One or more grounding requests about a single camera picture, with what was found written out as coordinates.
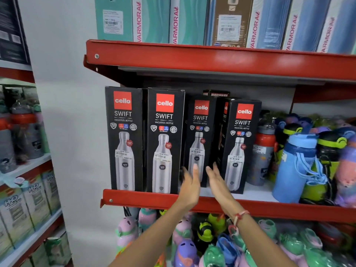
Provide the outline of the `person's left hand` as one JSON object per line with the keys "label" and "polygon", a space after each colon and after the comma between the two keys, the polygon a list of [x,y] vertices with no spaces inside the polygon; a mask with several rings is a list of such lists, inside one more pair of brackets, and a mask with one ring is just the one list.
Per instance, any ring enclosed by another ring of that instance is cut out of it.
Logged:
{"label": "person's left hand", "polygon": [[200,188],[200,183],[182,182],[177,202],[184,211],[190,211],[197,205]]}

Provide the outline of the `person's right hand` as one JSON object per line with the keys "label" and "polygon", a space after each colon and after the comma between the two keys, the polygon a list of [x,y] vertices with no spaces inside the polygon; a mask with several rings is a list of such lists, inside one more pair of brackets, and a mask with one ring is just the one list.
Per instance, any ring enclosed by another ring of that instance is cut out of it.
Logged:
{"label": "person's right hand", "polygon": [[210,183],[210,188],[213,196],[220,204],[223,212],[229,218],[234,219],[239,213],[244,211],[244,208],[230,193],[225,181],[223,183]]}

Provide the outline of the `person's left forearm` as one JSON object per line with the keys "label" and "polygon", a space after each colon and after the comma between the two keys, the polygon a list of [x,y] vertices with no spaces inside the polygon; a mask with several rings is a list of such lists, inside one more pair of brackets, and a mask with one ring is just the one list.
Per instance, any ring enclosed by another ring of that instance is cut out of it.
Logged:
{"label": "person's left forearm", "polygon": [[178,199],[167,212],[128,246],[108,267],[154,267],[176,225],[197,202]]}

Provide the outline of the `person's right forearm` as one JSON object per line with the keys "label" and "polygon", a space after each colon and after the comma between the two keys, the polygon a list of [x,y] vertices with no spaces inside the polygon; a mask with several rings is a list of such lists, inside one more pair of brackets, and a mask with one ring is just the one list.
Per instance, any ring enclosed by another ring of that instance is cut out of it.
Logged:
{"label": "person's right forearm", "polygon": [[231,219],[257,267],[298,267],[247,211]]}

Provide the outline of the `small black bottle box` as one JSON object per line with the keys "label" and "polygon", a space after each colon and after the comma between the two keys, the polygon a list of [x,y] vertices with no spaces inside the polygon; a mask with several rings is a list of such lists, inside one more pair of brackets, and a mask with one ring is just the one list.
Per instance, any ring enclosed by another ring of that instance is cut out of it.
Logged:
{"label": "small black bottle box", "polygon": [[243,194],[262,102],[224,98],[217,167],[231,193]]}
{"label": "small black bottle box", "polygon": [[217,98],[194,95],[187,104],[184,134],[183,166],[193,174],[198,165],[201,187],[208,185],[206,166],[210,166],[216,154],[214,147]]}

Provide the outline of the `tall black bottle box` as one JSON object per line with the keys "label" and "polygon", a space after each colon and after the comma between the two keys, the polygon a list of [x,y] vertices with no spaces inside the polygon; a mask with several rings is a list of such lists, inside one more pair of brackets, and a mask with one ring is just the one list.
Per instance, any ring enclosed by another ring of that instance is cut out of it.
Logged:
{"label": "tall black bottle box", "polygon": [[184,90],[148,88],[148,192],[178,193],[184,107]]}
{"label": "tall black bottle box", "polygon": [[143,189],[143,90],[105,87],[111,187]]}

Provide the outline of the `grey bottle with red lid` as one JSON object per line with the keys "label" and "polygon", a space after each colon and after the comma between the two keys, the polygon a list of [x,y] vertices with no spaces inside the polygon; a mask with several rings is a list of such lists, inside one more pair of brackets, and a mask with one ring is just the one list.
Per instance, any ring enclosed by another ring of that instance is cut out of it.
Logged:
{"label": "grey bottle with red lid", "polygon": [[247,183],[258,187],[264,185],[270,161],[276,148],[275,125],[273,121],[264,121],[257,128]]}

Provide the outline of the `red metal shelf board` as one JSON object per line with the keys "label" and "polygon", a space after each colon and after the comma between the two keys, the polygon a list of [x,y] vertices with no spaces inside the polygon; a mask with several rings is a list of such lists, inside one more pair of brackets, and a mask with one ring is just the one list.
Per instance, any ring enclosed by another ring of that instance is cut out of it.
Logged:
{"label": "red metal shelf board", "polygon": [[216,76],[261,76],[356,85],[356,55],[219,46],[86,41],[83,66]]}
{"label": "red metal shelf board", "polygon": [[[169,209],[177,200],[177,194],[132,192],[104,189],[100,207],[104,205],[147,207],[151,209]],[[337,206],[287,204],[246,199],[236,199],[252,216],[323,221],[335,223],[356,223],[356,208]]]}

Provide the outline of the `black box with red label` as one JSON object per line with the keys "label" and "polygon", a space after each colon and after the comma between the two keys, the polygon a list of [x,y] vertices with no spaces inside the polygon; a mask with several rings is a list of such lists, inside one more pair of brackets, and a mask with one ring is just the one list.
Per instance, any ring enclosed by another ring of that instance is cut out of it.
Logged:
{"label": "black box with red label", "polygon": [[203,95],[207,95],[207,96],[214,96],[214,97],[229,97],[230,96],[230,92],[229,91],[212,90],[212,89],[204,90],[202,92],[202,94]]}

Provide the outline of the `row of colourful kids bottles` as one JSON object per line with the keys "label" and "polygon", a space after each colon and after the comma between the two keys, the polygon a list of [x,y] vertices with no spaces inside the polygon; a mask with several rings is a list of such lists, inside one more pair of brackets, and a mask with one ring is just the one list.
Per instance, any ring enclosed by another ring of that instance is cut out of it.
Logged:
{"label": "row of colourful kids bottles", "polygon": [[299,133],[303,129],[312,134],[333,131],[346,139],[356,135],[356,121],[350,124],[342,116],[322,117],[317,113],[301,116],[296,113],[262,110],[260,122],[274,124],[275,136],[279,144],[286,141],[291,134]]}

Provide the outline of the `pile of colourful animal bottles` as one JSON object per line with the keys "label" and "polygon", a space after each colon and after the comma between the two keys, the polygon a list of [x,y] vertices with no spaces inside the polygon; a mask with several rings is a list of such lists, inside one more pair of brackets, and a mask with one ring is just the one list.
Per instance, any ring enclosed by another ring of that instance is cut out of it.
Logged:
{"label": "pile of colourful animal bottles", "polygon": [[[167,210],[124,207],[115,229],[118,257]],[[255,218],[266,235],[298,267],[356,267],[356,245],[341,228],[317,223],[281,222]],[[175,226],[154,267],[257,267],[239,230],[224,215],[189,211]]]}

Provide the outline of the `black and green bottle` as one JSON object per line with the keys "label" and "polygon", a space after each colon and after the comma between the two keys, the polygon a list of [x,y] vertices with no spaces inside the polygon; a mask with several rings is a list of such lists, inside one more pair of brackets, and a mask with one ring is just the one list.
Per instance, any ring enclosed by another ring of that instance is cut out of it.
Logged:
{"label": "black and green bottle", "polygon": [[337,193],[336,170],[339,167],[341,150],[346,146],[347,139],[334,131],[319,133],[316,146],[316,157],[326,175],[325,184],[306,184],[299,200],[301,204],[335,206]]}

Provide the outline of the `purple pink bottle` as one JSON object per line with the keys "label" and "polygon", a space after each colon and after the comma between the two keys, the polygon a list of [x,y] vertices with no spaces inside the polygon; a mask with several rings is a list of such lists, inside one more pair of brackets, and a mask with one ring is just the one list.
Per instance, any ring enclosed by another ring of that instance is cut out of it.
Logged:
{"label": "purple pink bottle", "polygon": [[348,140],[347,146],[341,152],[336,180],[335,204],[356,208],[356,135]]}

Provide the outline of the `narrow blue box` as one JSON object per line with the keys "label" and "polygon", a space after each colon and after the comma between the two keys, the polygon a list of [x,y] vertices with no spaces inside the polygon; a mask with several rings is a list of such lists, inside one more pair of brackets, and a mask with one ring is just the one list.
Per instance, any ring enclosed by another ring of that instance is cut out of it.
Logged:
{"label": "narrow blue box", "polygon": [[214,21],[215,21],[215,7],[216,7],[216,0],[208,0],[206,24],[205,24],[205,31],[204,31],[204,45],[206,46],[212,45]]}

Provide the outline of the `brown box with white sticker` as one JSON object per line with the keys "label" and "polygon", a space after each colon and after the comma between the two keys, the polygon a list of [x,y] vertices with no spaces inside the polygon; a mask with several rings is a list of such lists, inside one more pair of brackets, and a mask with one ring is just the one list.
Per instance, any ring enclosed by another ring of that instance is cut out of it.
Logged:
{"label": "brown box with white sticker", "polygon": [[253,0],[210,0],[209,45],[246,46]]}

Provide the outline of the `teal bottle box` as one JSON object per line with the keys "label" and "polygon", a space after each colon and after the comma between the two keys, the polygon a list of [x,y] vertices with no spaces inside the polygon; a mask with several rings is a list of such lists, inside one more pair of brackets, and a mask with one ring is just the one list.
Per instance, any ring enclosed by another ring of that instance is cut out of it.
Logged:
{"label": "teal bottle box", "polygon": [[171,0],[132,0],[133,41],[169,43]]}
{"label": "teal bottle box", "polygon": [[203,45],[208,0],[171,0],[169,43]]}

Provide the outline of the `group of green wrapped boxes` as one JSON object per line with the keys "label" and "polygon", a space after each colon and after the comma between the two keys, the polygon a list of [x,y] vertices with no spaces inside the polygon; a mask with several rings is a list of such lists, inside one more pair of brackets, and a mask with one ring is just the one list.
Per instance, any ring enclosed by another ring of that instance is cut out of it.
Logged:
{"label": "group of green wrapped boxes", "polygon": [[56,229],[20,264],[20,267],[73,267],[65,227]]}

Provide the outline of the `blue bottle box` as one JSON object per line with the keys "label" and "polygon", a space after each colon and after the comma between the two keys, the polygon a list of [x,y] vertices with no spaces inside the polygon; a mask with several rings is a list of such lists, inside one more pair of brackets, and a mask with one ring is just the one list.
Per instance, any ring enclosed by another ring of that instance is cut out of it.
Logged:
{"label": "blue bottle box", "polygon": [[356,0],[331,0],[318,53],[352,54],[356,45]]}
{"label": "blue bottle box", "polygon": [[291,0],[253,0],[246,48],[280,50]]}
{"label": "blue bottle box", "polygon": [[282,50],[316,52],[331,0],[292,0]]}

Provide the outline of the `white side shelf rack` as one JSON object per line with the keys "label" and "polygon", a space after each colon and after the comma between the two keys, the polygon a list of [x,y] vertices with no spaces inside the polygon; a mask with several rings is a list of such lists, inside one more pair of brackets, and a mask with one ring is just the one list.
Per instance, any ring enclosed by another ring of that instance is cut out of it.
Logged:
{"label": "white side shelf rack", "polygon": [[[0,60],[0,78],[24,81],[26,84],[34,83],[33,71],[30,65]],[[40,158],[29,160],[19,166],[15,171],[6,174],[6,177],[17,177],[24,173],[35,174],[44,166],[50,166],[51,155],[46,154]],[[43,242],[59,226],[64,225],[62,210],[59,209],[47,222],[27,238],[19,248],[15,249],[2,262],[0,267],[20,267]]]}

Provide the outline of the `row of white green boxes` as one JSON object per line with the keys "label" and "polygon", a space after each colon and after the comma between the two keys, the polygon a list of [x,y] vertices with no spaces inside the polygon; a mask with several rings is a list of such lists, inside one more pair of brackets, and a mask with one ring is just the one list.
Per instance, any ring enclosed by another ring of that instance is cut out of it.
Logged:
{"label": "row of white green boxes", "polygon": [[60,208],[53,169],[0,177],[0,259],[20,248]]}

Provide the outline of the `teal box with white sticker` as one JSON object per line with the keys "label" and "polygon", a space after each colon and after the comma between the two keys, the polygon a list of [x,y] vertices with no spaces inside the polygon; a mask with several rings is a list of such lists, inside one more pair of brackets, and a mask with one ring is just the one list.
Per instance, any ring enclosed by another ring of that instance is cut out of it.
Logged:
{"label": "teal box with white sticker", "polygon": [[99,40],[133,42],[132,0],[95,0]]}

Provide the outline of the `group of wrapped grey bottles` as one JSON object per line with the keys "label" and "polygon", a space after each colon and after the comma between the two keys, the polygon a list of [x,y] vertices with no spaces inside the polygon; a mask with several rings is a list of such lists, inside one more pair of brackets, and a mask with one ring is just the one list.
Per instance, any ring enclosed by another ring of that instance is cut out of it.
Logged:
{"label": "group of wrapped grey bottles", "polygon": [[0,172],[50,153],[37,89],[0,85]]}

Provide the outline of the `dark printed box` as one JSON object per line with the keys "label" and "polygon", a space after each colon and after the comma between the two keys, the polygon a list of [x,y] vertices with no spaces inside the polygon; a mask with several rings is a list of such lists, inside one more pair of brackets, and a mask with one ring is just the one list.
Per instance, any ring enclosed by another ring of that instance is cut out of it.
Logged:
{"label": "dark printed box", "polygon": [[31,64],[18,0],[0,0],[0,60]]}

